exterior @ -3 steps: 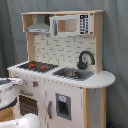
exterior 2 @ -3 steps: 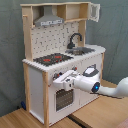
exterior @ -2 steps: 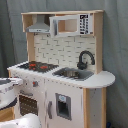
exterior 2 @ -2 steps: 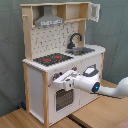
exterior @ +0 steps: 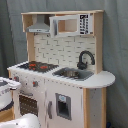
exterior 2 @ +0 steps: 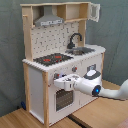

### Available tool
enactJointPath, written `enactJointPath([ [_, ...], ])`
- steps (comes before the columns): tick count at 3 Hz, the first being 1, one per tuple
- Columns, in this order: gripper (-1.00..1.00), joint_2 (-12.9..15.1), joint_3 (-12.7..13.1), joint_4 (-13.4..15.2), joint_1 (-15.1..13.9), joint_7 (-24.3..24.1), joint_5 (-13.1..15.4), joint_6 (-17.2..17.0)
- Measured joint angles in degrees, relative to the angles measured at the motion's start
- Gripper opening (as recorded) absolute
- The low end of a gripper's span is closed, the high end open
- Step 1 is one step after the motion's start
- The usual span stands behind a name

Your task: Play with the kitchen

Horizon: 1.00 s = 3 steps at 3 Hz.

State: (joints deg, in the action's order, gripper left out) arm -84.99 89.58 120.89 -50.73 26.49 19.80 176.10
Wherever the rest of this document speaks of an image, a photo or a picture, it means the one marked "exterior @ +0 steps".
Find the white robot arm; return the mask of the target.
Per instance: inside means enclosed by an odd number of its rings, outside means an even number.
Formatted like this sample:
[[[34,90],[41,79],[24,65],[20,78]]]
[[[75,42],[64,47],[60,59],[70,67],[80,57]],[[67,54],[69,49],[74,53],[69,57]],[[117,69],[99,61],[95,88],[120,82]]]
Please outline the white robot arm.
[[[20,82],[0,77],[0,112],[13,106],[10,90],[16,90],[20,87]],[[28,113],[18,119],[1,122],[0,128],[41,128],[41,124],[36,115]]]

